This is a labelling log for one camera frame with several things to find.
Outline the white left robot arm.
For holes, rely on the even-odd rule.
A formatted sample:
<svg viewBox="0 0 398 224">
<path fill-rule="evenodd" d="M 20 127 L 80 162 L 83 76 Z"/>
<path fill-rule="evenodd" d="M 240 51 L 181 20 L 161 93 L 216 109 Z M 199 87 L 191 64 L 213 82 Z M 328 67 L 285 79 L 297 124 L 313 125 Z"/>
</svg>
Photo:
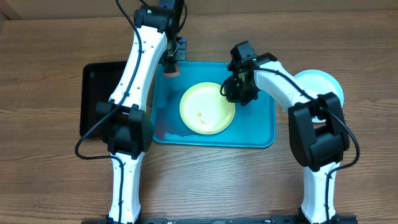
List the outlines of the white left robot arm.
<svg viewBox="0 0 398 224">
<path fill-rule="evenodd" d="M 158 64 L 177 63 L 178 33 L 187 18 L 183 1 L 143 4 L 128 21 L 132 48 L 122 77 L 107 102 L 96 105 L 96 127 L 113 163 L 113 201 L 104 223 L 137 223 L 141 215 L 139 181 L 154 126 L 146 112 L 147 97 Z"/>
</svg>

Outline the light blue plate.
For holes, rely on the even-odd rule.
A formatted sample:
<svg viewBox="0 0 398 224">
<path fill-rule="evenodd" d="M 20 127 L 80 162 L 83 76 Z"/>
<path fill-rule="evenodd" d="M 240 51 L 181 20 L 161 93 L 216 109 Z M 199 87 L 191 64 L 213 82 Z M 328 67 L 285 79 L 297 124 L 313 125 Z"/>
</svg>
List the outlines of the light blue plate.
<svg viewBox="0 0 398 224">
<path fill-rule="evenodd" d="M 340 105 L 343 106 L 343 89 L 339 82 L 329 73 L 321 70 L 305 70 L 296 74 L 294 78 L 308 90 L 315 91 L 318 94 L 333 92 L 339 98 Z"/>
</svg>

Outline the yellow plate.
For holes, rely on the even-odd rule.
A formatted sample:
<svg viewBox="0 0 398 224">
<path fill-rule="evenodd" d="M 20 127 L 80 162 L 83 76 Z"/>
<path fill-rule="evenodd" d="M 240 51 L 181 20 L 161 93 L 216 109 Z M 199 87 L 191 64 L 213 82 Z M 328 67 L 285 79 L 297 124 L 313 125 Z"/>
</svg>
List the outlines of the yellow plate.
<svg viewBox="0 0 398 224">
<path fill-rule="evenodd" d="M 191 86 L 180 100 L 183 123 L 198 134 L 216 134 L 233 121 L 236 106 L 220 93 L 221 85 L 203 82 Z"/>
</svg>

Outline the orange green scrub sponge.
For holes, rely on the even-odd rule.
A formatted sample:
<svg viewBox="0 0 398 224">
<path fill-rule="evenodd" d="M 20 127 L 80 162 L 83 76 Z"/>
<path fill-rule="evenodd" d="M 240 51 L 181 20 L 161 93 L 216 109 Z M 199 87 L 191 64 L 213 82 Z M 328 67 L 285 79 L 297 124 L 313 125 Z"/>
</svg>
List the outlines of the orange green scrub sponge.
<svg viewBox="0 0 398 224">
<path fill-rule="evenodd" d="M 180 75 L 180 69 L 178 67 L 177 62 L 175 63 L 166 63 L 164 65 L 163 74 L 167 78 L 173 78 Z"/>
</svg>

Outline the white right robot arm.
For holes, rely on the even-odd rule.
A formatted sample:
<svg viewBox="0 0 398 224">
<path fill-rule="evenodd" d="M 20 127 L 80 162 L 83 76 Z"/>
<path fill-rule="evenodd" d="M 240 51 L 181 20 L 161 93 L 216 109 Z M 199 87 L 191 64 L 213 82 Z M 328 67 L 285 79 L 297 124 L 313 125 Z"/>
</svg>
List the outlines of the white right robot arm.
<svg viewBox="0 0 398 224">
<path fill-rule="evenodd" d="M 220 93 L 246 106 L 266 92 L 287 110 L 290 149 L 303 167 L 303 201 L 296 223 L 357 223 L 337 214 L 333 204 L 338 170 L 357 163 L 359 144 L 345 123 L 340 99 L 324 89 L 309 89 L 270 53 L 257 55 L 248 41 L 235 45 Z"/>
</svg>

